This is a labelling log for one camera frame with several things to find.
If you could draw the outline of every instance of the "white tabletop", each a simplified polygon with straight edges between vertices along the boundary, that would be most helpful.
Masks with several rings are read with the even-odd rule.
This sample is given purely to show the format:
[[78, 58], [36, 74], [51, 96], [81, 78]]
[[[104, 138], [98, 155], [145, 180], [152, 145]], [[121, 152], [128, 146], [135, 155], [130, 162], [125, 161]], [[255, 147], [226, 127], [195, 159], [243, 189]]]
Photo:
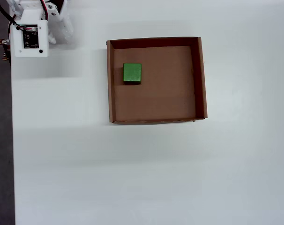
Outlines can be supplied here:
[[[12, 57], [17, 225], [284, 225], [284, 0], [73, 0]], [[202, 37], [208, 119], [109, 123], [106, 40]]]

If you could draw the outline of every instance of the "green cube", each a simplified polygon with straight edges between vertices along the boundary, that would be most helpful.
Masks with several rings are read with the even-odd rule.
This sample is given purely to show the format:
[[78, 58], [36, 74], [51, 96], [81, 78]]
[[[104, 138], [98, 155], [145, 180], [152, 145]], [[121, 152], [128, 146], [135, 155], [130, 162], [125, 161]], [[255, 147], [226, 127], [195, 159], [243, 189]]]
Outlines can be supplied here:
[[123, 64], [123, 82], [125, 84], [141, 83], [141, 63], [124, 63]]

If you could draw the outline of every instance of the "cardboard box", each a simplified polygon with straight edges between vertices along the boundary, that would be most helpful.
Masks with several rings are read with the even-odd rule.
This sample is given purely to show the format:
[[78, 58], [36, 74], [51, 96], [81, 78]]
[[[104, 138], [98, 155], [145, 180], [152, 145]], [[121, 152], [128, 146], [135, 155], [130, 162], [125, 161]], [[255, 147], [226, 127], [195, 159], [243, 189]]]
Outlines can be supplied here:
[[[207, 118], [200, 37], [107, 41], [110, 122], [195, 121]], [[123, 64], [141, 63], [139, 85], [123, 83]]]

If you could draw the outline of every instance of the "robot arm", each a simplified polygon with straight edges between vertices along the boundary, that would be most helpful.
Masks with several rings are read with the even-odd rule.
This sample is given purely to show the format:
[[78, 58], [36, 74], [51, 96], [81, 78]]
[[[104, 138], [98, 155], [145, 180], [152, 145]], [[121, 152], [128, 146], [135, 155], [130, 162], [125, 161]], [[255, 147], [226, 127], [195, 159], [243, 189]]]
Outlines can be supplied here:
[[49, 42], [68, 43], [73, 34], [67, 0], [7, 0], [16, 15], [10, 36], [16, 57], [47, 57]]

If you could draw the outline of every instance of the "wire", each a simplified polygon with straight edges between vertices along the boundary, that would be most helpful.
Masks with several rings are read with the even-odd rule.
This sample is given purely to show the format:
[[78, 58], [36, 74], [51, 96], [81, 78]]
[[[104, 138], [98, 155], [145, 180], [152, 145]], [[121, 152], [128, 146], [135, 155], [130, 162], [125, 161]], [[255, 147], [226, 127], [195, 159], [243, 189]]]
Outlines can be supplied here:
[[24, 25], [19, 25], [15, 22], [15, 20], [13, 19], [13, 17], [11, 17], [0, 5], [0, 12], [15, 26], [20, 27], [20, 28], [24, 28], [26, 26]]
[[9, 27], [8, 27], [8, 29], [7, 29], [7, 33], [10, 35], [10, 26], [12, 25], [12, 22], [10, 21], [9, 22]]
[[40, 0], [40, 2], [41, 2], [43, 10], [45, 12], [45, 19], [48, 20], [48, 11], [47, 11], [47, 7], [46, 7], [46, 4], [45, 4], [45, 1], [44, 0]]

